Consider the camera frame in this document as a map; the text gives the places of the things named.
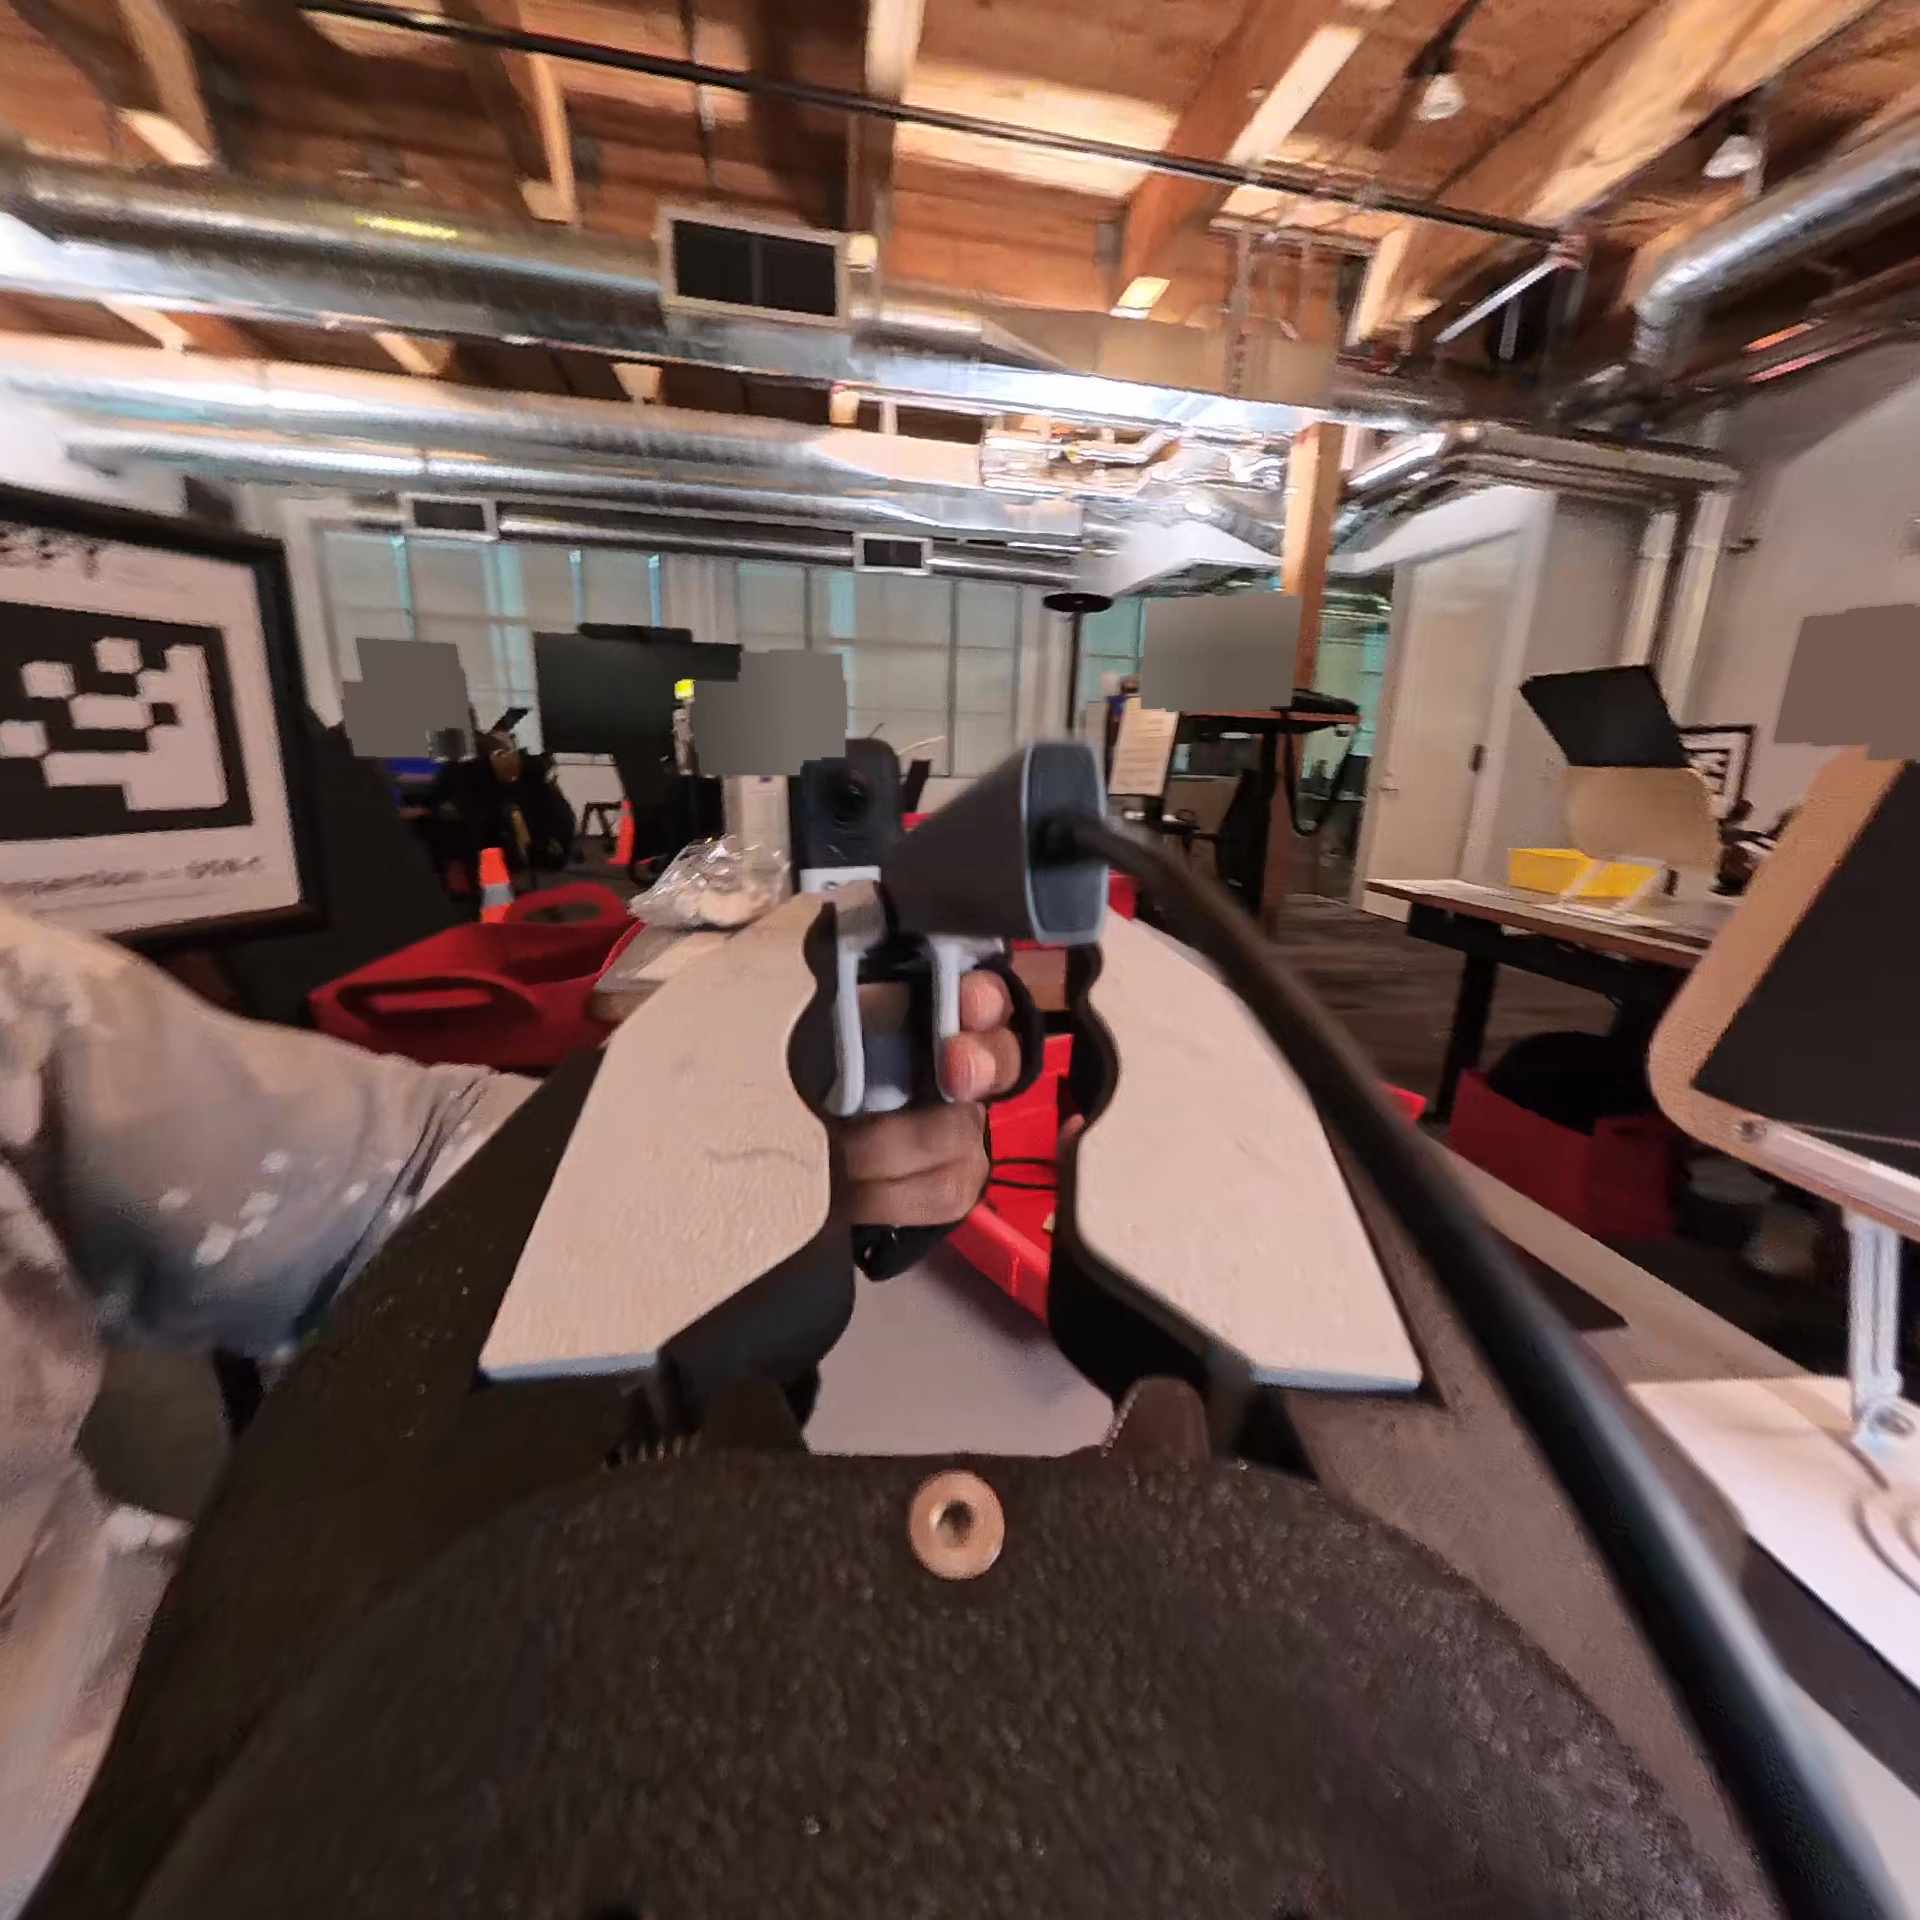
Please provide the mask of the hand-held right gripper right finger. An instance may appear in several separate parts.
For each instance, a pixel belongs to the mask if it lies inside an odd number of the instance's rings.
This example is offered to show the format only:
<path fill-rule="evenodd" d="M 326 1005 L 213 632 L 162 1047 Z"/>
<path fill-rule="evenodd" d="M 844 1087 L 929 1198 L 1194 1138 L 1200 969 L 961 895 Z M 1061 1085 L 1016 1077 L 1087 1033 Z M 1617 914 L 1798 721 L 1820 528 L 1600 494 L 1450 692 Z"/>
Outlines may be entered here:
<path fill-rule="evenodd" d="M 1258 1386 L 1409 1394 L 1424 1367 L 1300 1077 L 1189 949 L 1108 919 L 1085 989 L 1110 1093 L 1085 1094 L 1071 1224 L 1100 1278 Z"/>

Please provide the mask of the person's left hand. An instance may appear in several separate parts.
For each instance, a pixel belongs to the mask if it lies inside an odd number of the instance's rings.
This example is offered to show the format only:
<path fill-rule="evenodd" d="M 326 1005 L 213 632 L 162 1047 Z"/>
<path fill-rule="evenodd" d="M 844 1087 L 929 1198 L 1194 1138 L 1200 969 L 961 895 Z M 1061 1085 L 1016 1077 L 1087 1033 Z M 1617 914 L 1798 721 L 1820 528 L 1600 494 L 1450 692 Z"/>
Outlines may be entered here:
<path fill-rule="evenodd" d="M 863 1279 L 896 1279 L 928 1258 L 982 1200 L 991 1174 L 986 1111 L 1032 1084 L 1042 1048 L 1030 992 L 1005 960 L 989 960 L 957 986 L 957 1033 L 940 1044 L 944 1094 L 834 1125 Z"/>

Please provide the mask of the clear plastic bag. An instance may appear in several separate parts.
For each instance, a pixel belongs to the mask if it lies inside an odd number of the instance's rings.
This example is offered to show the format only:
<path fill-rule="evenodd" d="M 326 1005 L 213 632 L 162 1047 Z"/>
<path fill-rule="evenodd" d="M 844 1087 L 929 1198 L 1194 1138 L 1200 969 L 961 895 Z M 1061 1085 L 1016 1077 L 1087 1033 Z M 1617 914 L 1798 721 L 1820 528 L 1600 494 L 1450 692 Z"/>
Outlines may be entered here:
<path fill-rule="evenodd" d="M 647 927 L 736 930 L 766 919 L 791 890 L 785 853 L 737 831 L 687 844 L 628 901 Z"/>

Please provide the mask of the red plastic basket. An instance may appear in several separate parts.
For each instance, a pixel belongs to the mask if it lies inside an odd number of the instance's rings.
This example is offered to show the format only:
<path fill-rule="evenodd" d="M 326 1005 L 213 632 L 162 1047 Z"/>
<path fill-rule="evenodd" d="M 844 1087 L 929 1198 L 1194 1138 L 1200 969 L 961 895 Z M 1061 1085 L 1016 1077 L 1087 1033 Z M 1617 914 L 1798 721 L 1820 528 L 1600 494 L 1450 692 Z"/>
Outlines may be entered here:
<path fill-rule="evenodd" d="M 591 989 L 639 927 L 606 884 L 564 881 L 317 984 L 306 1012 L 374 1054 L 545 1073 L 606 1040 Z"/>

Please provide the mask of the black floor lamp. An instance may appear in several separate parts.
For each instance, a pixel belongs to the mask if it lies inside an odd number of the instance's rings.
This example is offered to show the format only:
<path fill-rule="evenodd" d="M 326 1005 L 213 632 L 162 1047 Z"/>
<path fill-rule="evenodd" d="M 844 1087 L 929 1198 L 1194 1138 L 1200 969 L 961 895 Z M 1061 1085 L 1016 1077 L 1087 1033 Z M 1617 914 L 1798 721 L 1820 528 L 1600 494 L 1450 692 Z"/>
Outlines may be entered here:
<path fill-rule="evenodd" d="M 1084 660 L 1085 660 L 1085 623 L 1092 614 L 1112 607 L 1112 598 L 1104 592 L 1087 592 L 1078 586 L 1046 592 L 1042 596 L 1045 609 L 1063 623 L 1063 669 L 1057 685 L 1057 702 L 1046 710 L 1045 737 L 1070 737 L 1081 733 L 1084 710 Z"/>

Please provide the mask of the red storage box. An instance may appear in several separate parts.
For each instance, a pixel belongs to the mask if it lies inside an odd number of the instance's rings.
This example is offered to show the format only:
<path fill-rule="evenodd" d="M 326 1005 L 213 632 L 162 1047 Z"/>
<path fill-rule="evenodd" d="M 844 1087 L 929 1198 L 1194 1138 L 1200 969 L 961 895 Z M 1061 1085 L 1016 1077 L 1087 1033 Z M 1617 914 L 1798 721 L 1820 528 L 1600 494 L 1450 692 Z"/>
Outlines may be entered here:
<path fill-rule="evenodd" d="M 1494 1093 L 1468 1069 L 1454 1093 L 1450 1151 L 1536 1206 L 1601 1240 L 1676 1234 L 1682 1138 L 1658 1113 L 1608 1116 L 1589 1134 Z"/>

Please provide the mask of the wooden table with black legs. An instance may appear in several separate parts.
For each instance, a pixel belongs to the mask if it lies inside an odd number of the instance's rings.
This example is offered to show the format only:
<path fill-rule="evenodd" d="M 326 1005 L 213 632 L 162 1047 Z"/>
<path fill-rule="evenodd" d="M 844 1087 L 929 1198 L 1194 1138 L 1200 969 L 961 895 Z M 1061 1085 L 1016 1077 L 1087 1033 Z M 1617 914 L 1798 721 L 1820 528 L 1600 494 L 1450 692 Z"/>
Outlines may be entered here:
<path fill-rule="evenodd" d="M 1455 952 L 1446 1048 L 1428 1116 L 1446 1125 L 1468 1072 L 1480 1066 L 1504 973 L 1536 976 L 1591 993 L 1612 1010 L 1608 1033 L 1644 1048 L 1684 976 L 1725 924 L 1732 905 L 1712 901 L 1701 916 L 1614 912 L 1558 895 L 1536 895 L 1469 880 L 1362 880 L 1358 902 L 1400 914 L 1413 941 Z"/>

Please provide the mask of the black standing desk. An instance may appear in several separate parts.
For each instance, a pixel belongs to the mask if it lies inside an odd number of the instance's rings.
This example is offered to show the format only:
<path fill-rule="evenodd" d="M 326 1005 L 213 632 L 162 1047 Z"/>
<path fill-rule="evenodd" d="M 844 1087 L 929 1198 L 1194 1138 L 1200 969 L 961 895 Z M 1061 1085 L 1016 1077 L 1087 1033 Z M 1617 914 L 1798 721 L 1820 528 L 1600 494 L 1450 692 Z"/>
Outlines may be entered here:
<path fill-rule="evenodd" d="M 1311 874 L 1313 847 L 1358 759 L 1359 726 L 1354 702 L 1309 687 L 1290 689 L 1284 706 L 1186 710 L 1157 828 L 1271 930 Z"/>

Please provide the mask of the white door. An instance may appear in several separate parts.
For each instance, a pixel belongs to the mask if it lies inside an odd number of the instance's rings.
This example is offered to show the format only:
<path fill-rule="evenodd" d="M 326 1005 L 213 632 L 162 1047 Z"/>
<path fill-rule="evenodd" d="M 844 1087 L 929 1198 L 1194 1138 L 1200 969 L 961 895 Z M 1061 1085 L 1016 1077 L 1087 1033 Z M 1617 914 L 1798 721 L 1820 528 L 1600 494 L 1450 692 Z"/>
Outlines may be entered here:
<path fill-rule="evenodd" d="M 1558 834 L 1549 737 L 1519 697 L 1536 669 L 1552 504 L 1394 568 L 1369 797 L 1369 884 L 1500 884 Z"/>

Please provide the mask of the ceiling air vent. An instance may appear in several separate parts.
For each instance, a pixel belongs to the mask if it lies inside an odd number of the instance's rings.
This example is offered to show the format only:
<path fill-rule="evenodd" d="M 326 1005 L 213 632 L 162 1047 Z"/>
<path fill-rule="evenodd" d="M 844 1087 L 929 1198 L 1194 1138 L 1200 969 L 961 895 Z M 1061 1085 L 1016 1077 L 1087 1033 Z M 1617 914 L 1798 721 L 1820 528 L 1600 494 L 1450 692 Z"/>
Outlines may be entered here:
<path fill-rule="evenodd" d="M 847 239 L 714 208 L 660 208 L 658 301 L 669 314 L 844 326 Z"/>

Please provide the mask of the black board on pale stand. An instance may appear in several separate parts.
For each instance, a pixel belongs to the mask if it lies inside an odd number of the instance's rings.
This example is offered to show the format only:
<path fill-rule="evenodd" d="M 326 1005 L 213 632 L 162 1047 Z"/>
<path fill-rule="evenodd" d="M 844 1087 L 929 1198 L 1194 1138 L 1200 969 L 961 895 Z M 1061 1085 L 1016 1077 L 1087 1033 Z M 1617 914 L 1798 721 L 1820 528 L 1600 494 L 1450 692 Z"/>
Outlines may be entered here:
<path fill-rule="evenodd" d="M 1573 850 L 1695 880 L 1713 872 L 1712 791 L 1644 662 L 1536 674 L 1519 697 L 1566 764 Z"/>

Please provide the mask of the black board with wooden edge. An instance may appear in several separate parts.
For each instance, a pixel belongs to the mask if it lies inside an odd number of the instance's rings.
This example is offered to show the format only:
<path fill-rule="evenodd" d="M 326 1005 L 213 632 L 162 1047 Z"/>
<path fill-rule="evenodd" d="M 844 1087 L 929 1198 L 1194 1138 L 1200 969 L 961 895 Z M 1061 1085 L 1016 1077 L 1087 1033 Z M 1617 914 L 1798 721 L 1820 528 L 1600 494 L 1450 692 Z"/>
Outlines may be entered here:
<path fill-rule="evenodd" d="M 1839 751 L 1648 1044 L 1668 1122 L 1918 1236 L 1918 768 Z"/>

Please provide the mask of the white board stand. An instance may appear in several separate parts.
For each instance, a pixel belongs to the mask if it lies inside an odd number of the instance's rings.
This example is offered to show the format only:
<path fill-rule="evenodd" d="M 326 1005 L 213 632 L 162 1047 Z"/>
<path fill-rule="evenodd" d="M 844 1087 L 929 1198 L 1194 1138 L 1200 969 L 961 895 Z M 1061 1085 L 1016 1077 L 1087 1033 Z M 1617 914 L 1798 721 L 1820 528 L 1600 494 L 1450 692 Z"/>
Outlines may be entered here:
<path fill-rule="evenodd" d="M 1736 1118 L 1732 1138 L 1756 1168 L 1839 1209 L 1848 1448 L 1864 1471 L 1855 1525 L 1888 1573 L 1916 1590 L 1918 1414 L 1904 1394 L 1904 1247 L 1918 1234 L 1918 1138 L 1761 1116 Z"/>

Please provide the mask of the framed tag poster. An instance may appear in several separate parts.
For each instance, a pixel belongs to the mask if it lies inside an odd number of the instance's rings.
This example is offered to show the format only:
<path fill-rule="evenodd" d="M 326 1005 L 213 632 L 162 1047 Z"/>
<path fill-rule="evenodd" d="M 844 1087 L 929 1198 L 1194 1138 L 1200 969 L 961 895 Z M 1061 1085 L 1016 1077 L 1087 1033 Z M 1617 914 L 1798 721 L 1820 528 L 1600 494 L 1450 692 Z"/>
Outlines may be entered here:
<path fill-rule="evenodd" d="M 281 544 L 4 484 L 1 888 L 133 945 L 324 921 Z"/>

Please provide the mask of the silver air duct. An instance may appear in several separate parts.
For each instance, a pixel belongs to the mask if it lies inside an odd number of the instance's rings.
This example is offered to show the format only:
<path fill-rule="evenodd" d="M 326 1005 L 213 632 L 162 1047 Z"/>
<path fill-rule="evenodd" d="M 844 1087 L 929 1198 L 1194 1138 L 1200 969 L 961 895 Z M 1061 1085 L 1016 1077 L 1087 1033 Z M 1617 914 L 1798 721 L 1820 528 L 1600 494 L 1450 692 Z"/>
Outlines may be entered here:
<path fill-rule="evenodd" d="M 1916 201 L 1912 116 L 1774 185 L 1661 256 L 1634 301 L 1634 329 L 1623 361 L 1628 376 L 1666 380 L 1718 298 L 1897 221 Z"/>
<path fill-rule="evenodd" d="M 1333 350 L 1004 306 L 886 280 L 824 318 L 700 303 L 650 237 L 326 198 L 202 170 L 4 151 L 4 289 L 143 296 L 229 319 L 601 351 L 974 413 L 1288 431 L 1378 394 Z"/>

